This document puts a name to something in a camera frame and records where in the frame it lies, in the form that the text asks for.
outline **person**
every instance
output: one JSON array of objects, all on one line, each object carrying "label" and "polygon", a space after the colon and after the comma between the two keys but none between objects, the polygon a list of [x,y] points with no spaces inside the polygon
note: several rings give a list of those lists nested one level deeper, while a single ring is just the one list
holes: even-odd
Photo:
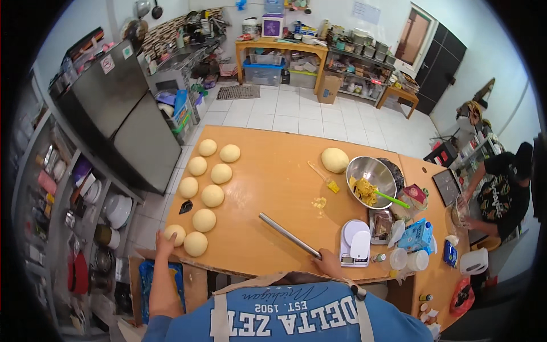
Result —
[{"label": "person", "polygon": [[[469,229],[480,232],[470,231],[469,242],[485,235],[499,237],[503,242],[522,221],[530,201],[532,150],[532,145],[523,142],[516,155],[504,152],[479,164],[458,203],[469,202],[469,215],[464,220]],[[472,198],[485,174],[492,175],[492,180]]]},{"label": "person", "polygon": [[[167,261],[175,238],[175,234],[170,240],[160,231],[156,234],[150,319],[143,342],[433,341],[432,333],[418,319],[372,293],[356,290],[355,285],[350,288],[338,257],[324,248],[319,250],[322,260],[314,258],[313,262],[322,273],[340,281],[257,286],[257,281],[264,280],[258,277],[217,291],[204,305],[183,315]],[[248,282],[255,282],[254,287]],[[234,286],[239,288],[230,291]]]}]

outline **door mat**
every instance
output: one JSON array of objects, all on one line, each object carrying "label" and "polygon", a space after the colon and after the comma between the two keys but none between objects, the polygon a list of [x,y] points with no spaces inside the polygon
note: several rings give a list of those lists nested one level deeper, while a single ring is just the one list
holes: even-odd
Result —
[{"label": "door mat", "polygon": [[220,88],[217,100],[241,100],[260,98],[260,85],[232,85]]}]

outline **digital kitchen scale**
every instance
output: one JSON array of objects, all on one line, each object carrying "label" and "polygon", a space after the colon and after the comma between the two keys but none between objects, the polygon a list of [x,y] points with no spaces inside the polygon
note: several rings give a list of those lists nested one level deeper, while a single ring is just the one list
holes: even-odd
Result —
[{"label": "digital kitchen scale", "polygon": [[342,267],[367,267],[369,254],[369,226],[358,219],[346,222],[340,234],[340,264]]}]

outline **bread dough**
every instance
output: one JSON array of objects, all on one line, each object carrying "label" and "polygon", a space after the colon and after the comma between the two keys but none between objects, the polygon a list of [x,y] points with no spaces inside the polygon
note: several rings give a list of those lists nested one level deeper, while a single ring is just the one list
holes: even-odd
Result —
[{"label": "bread dough", "polygon": [[225,163],[236,161],[241,155],[239,147],[235,145],[226,145],[220,150],[220,159]]},{"label": "bread dough", "polygon": [[215,184],[222,184],[232,178],[232,169],[226,164],[217,164],[211,170],[211,179]]},{"label": "bread dough", "polygon": [[186,237],[186,231],[184,230],[184,228],[182,228],[182,226],[178,224],[171,224],[169,227],[165,228],[164,236],[166,239],[169,240],[171,238],[171,235],[173,235],[173,233],[175,232],[177,233],[177,237],[174,240],[174,246],[178,247],[182,245],[182,242]]},{"label": "bread dough", "polygon": [[210,156],[217,151],[217,143],[215,143],[215,141],[212,139],[205,139],[200,143],[197,151],[202,156]]},{"label": "bread dough", "polygon": [[199,231],[193,231],[184,239],[184,250],[193,257],[205,253],[208,245],[207,237]]},{"label": "bread dough", "polygon": [[213,229],[216,222],[217,217],[210,209],[199,209],[194,216],[192,216],[194,228],[202,233],[206,233]]},{"label": "bread dough", "polygon": [[334,173],[346,171],[347,165],[350,163],[347,154],[339,148],[330,147],[321,154],[321,161],[325,169]]},{"label": "bread dough", "polygon": [[202,156],[196,156],[190,159],[187,165],[188,171],[192,176],[201,176],[207,170],[207,160]]},{"label": "bread dough", "polygon": [[197,194],[197,180],[194,177],[186,177],[178,185],[178,192],[182,197],[190,199]]},{"label": "bread dough", "polygon": [[211,184],[203,189],[201,200],[209,208],[214,208],[224,200],[224,191],[222,191],[221,187]]}]

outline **black door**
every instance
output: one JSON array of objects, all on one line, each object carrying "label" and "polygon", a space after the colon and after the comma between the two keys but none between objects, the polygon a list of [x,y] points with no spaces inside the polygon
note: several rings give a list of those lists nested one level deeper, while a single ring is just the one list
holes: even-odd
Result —
[{"label": "black door", "polygon": [[420,85],[420,91],[416,94],[420,99],[416,106],[417,111],[431,114],[437,101],[452,83],[466,50],[465,45],[439,23],[431,46],[416,75],[416,82]]}]

